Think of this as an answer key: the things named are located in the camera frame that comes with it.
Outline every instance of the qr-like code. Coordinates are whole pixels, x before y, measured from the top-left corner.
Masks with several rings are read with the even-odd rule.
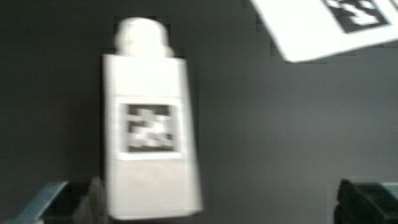
[[[324,0],[345,33],[390,24],[374,0]]]
[[[169,105],[128,105],[128,152],[175,151]]]

